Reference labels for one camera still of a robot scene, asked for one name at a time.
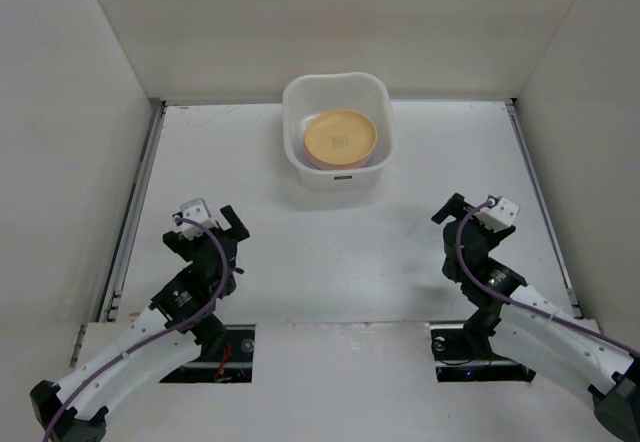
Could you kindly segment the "yellow plate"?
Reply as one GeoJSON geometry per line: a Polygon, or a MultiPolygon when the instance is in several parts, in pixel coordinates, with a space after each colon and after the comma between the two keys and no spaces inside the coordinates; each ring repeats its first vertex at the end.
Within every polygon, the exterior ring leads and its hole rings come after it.
{"type": "Polygon", "coordinates": [[[364,167],[377,141],[378,132],[371,119],[348,109],[319,114],[308,124],[303,136],[307,158],[323,170],[364,167]]]}

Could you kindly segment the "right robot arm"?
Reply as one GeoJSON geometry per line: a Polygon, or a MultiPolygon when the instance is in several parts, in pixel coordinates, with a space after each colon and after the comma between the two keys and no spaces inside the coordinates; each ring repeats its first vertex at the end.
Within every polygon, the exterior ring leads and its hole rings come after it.
{"type": "Polygon", "coordinates": [[[638,440],[638,350],[571,317],[491,257],[515,232],[519,210],[505,197],[473,206],[455,193],[431,218],[444,227],[442,273],[476,308],[461,330],[463,362],[510,359],[583,402],[617,439],[638,440]]]}

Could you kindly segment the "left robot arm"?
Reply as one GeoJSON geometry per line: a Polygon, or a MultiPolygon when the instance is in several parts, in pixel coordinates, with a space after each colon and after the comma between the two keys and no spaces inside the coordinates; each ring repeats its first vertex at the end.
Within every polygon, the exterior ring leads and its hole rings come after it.
{"type": "Polygon", "coordinates": [[[237,251],[250,232],[234,209],[220,226],[201,198],[182,204],[163,243],[183,267],[151,299],[127,329],[95,358],[57,382],[30,391],[46,441],[100,441],[131,398],[180,367],[211,360],[219,374],[241,349],[215,314],[218,301],[237,288],[237,251]]]}

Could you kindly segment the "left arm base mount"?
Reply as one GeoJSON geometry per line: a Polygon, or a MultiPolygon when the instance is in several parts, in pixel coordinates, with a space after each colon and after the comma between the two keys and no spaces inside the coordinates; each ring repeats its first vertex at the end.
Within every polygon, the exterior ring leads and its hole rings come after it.
{"type": "Polygon", "coordinates": [[[227,325],[215,352],[201,355],[165,376],[161,384],[251,383],[256,326],[227,325]]]}

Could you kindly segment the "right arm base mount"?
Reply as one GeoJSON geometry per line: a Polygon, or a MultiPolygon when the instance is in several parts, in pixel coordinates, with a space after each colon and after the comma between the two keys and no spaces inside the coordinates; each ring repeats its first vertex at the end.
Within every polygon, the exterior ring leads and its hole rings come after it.
{"type": "Polygon", "coordinates": [[[531,383],[536,372],[497,355],[490,346],[488,321],[476,311],[466,321],[430,325],[430,347],[439,383],[531,383]]]}

